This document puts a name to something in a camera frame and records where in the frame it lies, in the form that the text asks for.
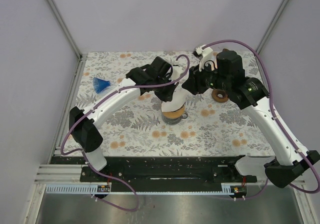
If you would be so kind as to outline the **white paper coffee filter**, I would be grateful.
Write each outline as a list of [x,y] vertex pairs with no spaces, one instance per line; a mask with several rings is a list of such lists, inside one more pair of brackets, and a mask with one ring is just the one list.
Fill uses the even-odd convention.
[[181,87],[180,84],[175,88],[171,101],[162,102],[162,112],[174,112],[180,109],[186,102],[188,91]]

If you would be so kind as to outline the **glass coffee server carafe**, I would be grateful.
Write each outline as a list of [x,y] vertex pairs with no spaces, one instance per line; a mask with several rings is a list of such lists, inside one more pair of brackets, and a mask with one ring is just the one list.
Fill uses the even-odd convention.
[[169,124],[169,125],[176,125],[179,122],[181,122],[182,120],[185,120],[188,118],[188,113],[184,112],[182,114],[182,116],[178,117],[178,118],[168,118],[166,117],[163,113],[161,114],[162,120],[164,121],[164,123]]

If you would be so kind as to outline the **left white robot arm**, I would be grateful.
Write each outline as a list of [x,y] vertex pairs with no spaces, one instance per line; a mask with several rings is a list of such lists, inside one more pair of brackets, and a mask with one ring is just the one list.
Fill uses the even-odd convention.
[[161,101],[171,101],[184,68],[172,65],[161,57],[151,64],[131,69],[110,93],[84,109],[74,107],[69,113],[71,136],[81,146],[87,161],[93,166],[91,176],[104,181],[108,176],[107,161],[101,149],[103,137],[99,129],[116,111],[133,99],[153,91]]

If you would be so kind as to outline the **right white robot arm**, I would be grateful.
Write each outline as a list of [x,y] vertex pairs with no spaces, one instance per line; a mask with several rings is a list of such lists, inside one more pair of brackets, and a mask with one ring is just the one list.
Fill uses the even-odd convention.
[[247,175],[263,176],[284,188],[319,161],[320,154],[303,146],[276,114],[270,103],[271,94],[263,83],[246,76],[240,55],[235,51],[222,51],[215,63],[211,48],[198,48],[193,55],[199,64],[189,69],[182,87],[193,95],[207,89],[225,91],[229,100],[257,125],[275,154],[273,158],[241,157],[227,170],[230,180],[238,182]]

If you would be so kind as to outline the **floral patterned table mat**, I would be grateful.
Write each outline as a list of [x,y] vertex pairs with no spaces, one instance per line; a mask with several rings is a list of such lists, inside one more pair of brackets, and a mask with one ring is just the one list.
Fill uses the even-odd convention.
[[[75,104],[83,109],[101,98],[93,78],[115,87],[126,73],[155,57],[180,66],[195,66],[190,52],[91,52],[87,56]],[[233,102],[218,103],[212,91],[188,95],[186,119],[169,125],[162,119],[154,93],[135,98],[101,126],[101,149],[106,156],[272,156],[271,146],[257,125]]]

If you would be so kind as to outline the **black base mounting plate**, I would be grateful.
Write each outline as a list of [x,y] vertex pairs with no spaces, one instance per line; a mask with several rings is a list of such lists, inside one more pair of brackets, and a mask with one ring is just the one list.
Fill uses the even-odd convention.
[[242,176],[235,168],[240,157],[108,157],[103,176],[83,167],[81,182],[111,182],[112,192],[128,188],[136,192],[214,192],[223,183],[255,183],[255,176]]

